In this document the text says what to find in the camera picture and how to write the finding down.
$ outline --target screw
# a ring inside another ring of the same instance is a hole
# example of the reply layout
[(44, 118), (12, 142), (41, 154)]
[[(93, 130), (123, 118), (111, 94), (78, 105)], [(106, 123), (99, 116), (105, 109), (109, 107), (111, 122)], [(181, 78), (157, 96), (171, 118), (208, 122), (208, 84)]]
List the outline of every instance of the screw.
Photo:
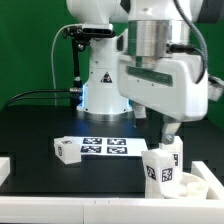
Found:
[(79, 45), (78, 45), (78, 49), (79, 49), (80, 51), (83, 51), (83, 50), (84, 50), (84, 45), (79, 44)]
[(168, 142), (172, 142), (172, 141), (173, 141), (173, 136), (172, 136), (172, 135), (167, 135), (167, 136), (166, 136), (166, 140), (167, 140)]

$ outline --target white box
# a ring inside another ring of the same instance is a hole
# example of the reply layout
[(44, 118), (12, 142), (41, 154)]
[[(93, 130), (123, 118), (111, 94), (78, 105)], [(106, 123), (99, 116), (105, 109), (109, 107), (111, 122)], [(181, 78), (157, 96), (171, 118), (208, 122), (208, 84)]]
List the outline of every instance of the white box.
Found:
[(65, 164), (79, 163), (82, 161), (80, 145), (74, 140), (54, 139), (55, 155)]

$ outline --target white block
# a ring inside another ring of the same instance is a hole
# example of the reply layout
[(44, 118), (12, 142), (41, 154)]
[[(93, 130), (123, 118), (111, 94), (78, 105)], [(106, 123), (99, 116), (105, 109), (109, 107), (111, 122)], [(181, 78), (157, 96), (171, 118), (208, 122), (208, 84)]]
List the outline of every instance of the white block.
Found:
[(174, 181), (175, 161), (161, 149), (142, 152), (146, 177), (146, 198), (164, 198), (166, 188)]
[(66, 138), (54, 139), (55, 155), (65, 164), (81, 162), (80, 145)]
[(183, 141), (179, 136), (175, 136), (173, 144), (159, 144), (159, 148), (171, 153), (175, 159), (175, 180), (179, 182), (183, 178)]
[(6, 157), (0, 158), (0, 186), (10, 174), (10, 159)]

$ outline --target black cable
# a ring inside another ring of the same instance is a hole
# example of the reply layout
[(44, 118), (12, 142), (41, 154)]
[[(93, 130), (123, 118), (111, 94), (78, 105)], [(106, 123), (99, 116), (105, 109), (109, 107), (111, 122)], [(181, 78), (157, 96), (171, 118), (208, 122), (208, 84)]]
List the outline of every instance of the black cable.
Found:
[(78, 42), (76, 39), (72, 39), (72, 52), (73, 52), (73, 71), (74, 71), (74, 87), (82, 87), (82, 83), (80, 81), (80, 69), (79, 69), (79, 50), (78, 50)]
[(20, 93), (14, 96), (13, 98), (11, 98), (10, 100), (17, 99), (26, 95), (34, 94), (34, 93), (69, 93), (69, 92), (70, 92), (69, 89), (36, 89), (36, 90), (30, 90), (24, 93)]
[(201, 60), (202, 60), (202, 71), (201, 71), (201, 74), (198, 77), (198, 80), (195, 82), (196, 84), (199, 84), (205, 76), (207, 66), (206, 66), (206, 61), (205, 61), (205, 57), (204, 57), (203, 52), (198, 48), (195, 48), (194, 50), (201, 56)]
[(14, 100), (8, 101), (3, 107), (2, 110), (5, 110), (10, 104), (13, 104), (17, 101), (22, 101), (22, 100), (55, 100), (55, 99), (71, 99), (71, 97), (22, 97), (22, 98), (17, 98)]
[(24, 93), (20, 93), (16, 96), (14, 96), (13, 98), (11, 98), (10, 100), (8, 100), (5, 105), (2, 107), (2, 110), (5, 109), (8, 105), (10, 105), (13, 102), (18, 101), (19, 99), (25, 99), (24, 96), (30, 95), (30, 94), (36, 94), (36, 93), (70, 93), (69, 89), (43, 89), (43, 90), (31, 90), (31, 91), (27, 91)]
[(187, 54), (193, 54), (195, 52), (197, 52), (202, 59), (202, 71), (200, 72), (200, 75), (197, 81), (195, 82), (195, 84), (199, 84), (201, 80), (204, 78), (206, 71), (206, 61), (203, 52), (194, 45), (183, 45), (183, 44), (172, 44), (168, 46), (167, 51), (167, 53), (187, 53)]

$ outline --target metal cylinder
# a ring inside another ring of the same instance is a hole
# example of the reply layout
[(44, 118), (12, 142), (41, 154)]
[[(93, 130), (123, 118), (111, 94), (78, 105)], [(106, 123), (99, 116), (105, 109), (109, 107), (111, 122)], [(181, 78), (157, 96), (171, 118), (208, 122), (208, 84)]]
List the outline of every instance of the metal cylinder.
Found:
[(130, 21), (128, 54), (136, 57), (168, 57), (167, 44), (187, 44), (189, 28), (184, 21)]

